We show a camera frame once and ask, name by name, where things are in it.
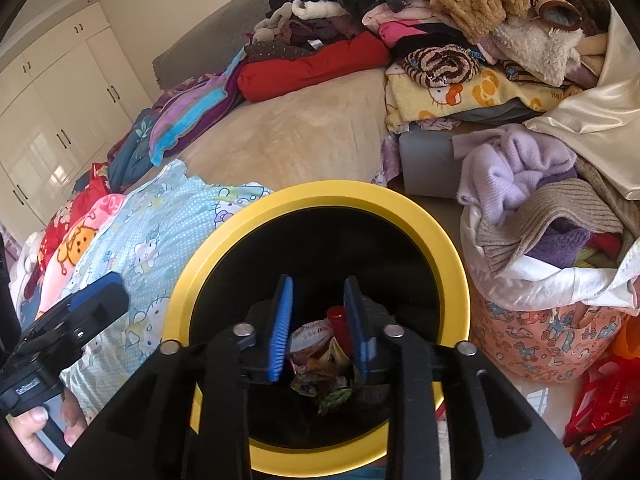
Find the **blue blanket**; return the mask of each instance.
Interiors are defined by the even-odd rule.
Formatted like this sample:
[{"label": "blue blanket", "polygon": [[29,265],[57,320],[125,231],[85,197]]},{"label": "blue blanket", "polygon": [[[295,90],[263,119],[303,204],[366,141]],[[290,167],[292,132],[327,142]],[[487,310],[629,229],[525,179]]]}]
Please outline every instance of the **blue blanket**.
[{"label": "blue blanket", "polygon": [[259,184],[208,186],[187,178],[180,160],[130,193],[96,235],[60,298],[114,270],[130,295],[129,312],[93,339],[62,373],[88,420],[160,343],[169,298],[203,241],[235,212],[270,191]]}]

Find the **laundry bag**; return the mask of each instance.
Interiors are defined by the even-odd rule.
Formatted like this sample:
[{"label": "laundry bag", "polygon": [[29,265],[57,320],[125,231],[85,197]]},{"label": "laundry bag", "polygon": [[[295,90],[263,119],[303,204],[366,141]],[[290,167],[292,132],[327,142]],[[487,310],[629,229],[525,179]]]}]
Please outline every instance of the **laundry bag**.
[{"label": "laundry bag", "polygon": [[607,349],[626,317],[582,302],[546,310],[507,310],[472,283],[471,340],[502,368],[537,381],[571,381]]},{"label": "laundry bag", "polygon": [[476,244],[482,213],[466,206],[460,239],[470,279],[472,339],[499,366],[539,381],[578,378],[638,315],[640,240],[617,269],[559,269],[521,256],[498,276]]}]

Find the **finger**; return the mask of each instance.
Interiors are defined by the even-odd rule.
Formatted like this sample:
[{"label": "finger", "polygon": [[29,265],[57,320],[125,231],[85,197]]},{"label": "finger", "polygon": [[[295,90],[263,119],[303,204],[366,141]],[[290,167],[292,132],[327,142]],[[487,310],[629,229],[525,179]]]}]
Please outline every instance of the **finger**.
[{"label": "finger", "polygon": [[62,419],[70,428],[74,427],[76,424],[83,424],[86,428],[86,419],[84,418],[82,408],[80,408],[80,403],[73,392],[68,388],[65,388],[65,398],[62,401],[60,412]]},{"label": "finger", "polygon": [[66,422],[65,442],[72,446],[86,430],[87,423],[82,408],[76,396],[68,388],[65,389],[65,399],[62,402],[62,418]]},{"label": "finger", "polygon": [[38,464],[55,471],[60,461],[53,456],[53,453],[47,449],[36,435],[38,431],[44,428],[48,419],[49,414],[47,410],[38,406],[22,415],[12,418],[9,424],[18,437],[18,440],[24,446],[24,449],[29,453],[29,456]]}]

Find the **red pillow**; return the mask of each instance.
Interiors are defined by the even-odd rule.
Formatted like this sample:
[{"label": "red pillow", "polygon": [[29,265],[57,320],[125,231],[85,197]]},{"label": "red pillow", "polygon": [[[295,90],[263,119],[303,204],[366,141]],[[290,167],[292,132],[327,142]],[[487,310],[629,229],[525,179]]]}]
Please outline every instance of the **red pillow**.
[{"label": "red pillow", "polygon": [[389,63],[385,44],[370,32],[327,45],[317,54],[295,60],[267,59],[248,63],[238,86],[249,101],[266,101],[329,79]]}]

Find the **pink patterned bag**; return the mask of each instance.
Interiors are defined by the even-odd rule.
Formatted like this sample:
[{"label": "pink patterned bag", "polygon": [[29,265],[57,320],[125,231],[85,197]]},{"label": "pink patterned bag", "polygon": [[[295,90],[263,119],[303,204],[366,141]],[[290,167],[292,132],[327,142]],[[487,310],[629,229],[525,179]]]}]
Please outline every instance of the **pink patterned bag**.
[{"label": "pink patterned bag", "polygon": [[506,310],[469,282],[471,338],[498,366],[537,381],[575,380],[607,349],[626,315],[582,302],[548,310]]}]

